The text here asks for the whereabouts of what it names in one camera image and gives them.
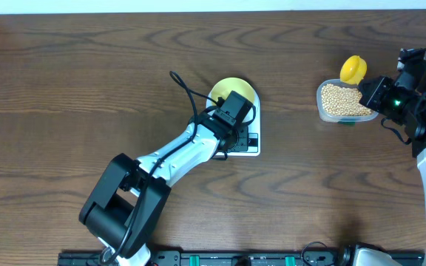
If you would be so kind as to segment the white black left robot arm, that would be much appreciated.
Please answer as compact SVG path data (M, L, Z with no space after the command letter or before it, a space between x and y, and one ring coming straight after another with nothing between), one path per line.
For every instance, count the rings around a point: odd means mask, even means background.
M260 153L260 100L231 91L195 112L185 131L151 154L114 157L84 203L79 221L105 249L101 265L145 265L146 243L172 186L196 166L229 156Z

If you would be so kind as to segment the yellow plastic bowl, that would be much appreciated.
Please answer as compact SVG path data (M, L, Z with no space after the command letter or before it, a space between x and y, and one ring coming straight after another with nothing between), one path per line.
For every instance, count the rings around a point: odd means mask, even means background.
M219 102L219 98L226 99L231 92L236 92L251 103L255 102L255 91L247 81L241 78L224 78L218 81L210 92L210 98Z

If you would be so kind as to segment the yellow measuring scoop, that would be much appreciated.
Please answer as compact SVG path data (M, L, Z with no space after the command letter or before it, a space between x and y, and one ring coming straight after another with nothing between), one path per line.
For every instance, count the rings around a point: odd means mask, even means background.
M342 65L340 70L339 79L343 83L350 85L358 85L367 72L366 61L358 55L352 55Z

